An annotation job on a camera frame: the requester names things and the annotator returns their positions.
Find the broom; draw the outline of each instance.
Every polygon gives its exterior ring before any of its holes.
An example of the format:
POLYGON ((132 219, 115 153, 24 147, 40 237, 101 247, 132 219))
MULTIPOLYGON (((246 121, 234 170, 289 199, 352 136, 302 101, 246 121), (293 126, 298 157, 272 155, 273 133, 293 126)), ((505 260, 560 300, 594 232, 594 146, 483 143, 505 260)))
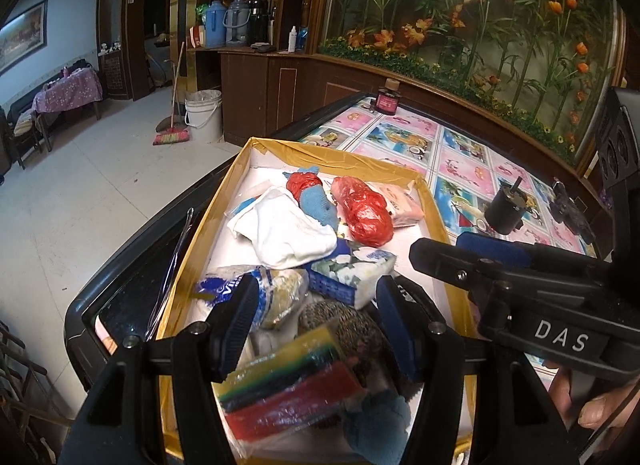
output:
POLYGON ((178 56, 178 65, 175 69, 174 77, 174 95, 171 99, 171 127, 166 131, 156 134, 154 145, 168 145, 170 143, 180 143, 183 141, 189 141, 189 131, 180 130, 174 127, 174 109, 175 109, 175 97, 178 91, 178 73, 180 73, 180 64, 182 64, 182 54, 184 53, 184 42, 180 48, 180 55, 178 56))

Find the picture frame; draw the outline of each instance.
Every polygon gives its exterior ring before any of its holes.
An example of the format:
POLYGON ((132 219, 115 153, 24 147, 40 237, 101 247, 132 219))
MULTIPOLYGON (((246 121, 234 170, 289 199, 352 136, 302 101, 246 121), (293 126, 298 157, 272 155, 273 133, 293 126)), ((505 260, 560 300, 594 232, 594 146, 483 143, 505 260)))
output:
POLYGON ((47 2, 27 8, 0 29, 0 75, 46 47, 47 2))

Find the cardboard box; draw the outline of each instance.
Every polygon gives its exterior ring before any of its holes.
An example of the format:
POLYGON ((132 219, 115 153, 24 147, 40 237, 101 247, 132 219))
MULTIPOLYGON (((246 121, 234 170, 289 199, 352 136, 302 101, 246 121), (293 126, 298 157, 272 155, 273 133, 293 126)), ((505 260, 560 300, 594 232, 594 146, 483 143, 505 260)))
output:
MULTIPOLYGON (((394 239, 384 245, 383 249, 398 256, 396 263, 398 271, 419 283, 430 294, 449 324, 458 333, 475 336, 475 323, 466 292, 416 272, 408 262, 409 247, 415 239, 428 236, 444 243, 449 242, 428 185, 420 174, 387 162, 344 151, 290 141, 250 138, 231 165, 193 236, 170 292, 167 307, 159 325, 158 338, 171 337, 186 325, 190 311, 191 291, 210 265, 210 259, 213 258, 213 266, 238 264, 238 261, 222 260, 225 254, 231 253, 229 247, 225 246, 225 243, 229 242, 230 234, 228 229, 223 227, 226 222, 225 212, 241 190, 243 183, 245 188, 248 188, 253 186, 256 180, 264 178, 260 174, 278 175, 283 171, 291 172, 300 167, 307 168, 314 165, 320 168, 321 178, 349 175, 366 182, 390 183, 412 189, 412 194, 419 198, 424 220, 418 225, 396 230, 394 239)), ((463 403, 461 435, 471 431, 475 406, 475 378, 467 377, 465 386, 466 403, 463 403)), ((181 458, 170 377, 161 377, 160 401, 166 449, 169 453, 181 458)), ((286 456, 283 458, 279 461, 287 460, 286 456)), ((264 463, 264 460, 253 457, 250 461, 264 463)), ((297 457, 289 461, 304 460, 297 457)))

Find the white towel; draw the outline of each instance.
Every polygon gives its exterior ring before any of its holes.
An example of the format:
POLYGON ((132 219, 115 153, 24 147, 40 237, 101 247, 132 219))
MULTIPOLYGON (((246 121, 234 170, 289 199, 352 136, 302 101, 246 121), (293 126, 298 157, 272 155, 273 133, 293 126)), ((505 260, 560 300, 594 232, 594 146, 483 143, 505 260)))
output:
POLYGON ((307 216, 283 187, 271 187, 227 226, 234 237, 250 239, 261 263, 276 270, 326 257, 337 243, 331 226, 307 216))

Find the white bucket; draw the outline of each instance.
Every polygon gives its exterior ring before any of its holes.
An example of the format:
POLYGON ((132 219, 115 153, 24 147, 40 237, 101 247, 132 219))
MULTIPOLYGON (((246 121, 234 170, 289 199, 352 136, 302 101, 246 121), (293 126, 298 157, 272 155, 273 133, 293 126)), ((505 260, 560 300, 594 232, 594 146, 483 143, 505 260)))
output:
POLYGON ((184 101, 191 140, 212 143, 222 138, 222 93, 204 90, 188 93, 184 101))

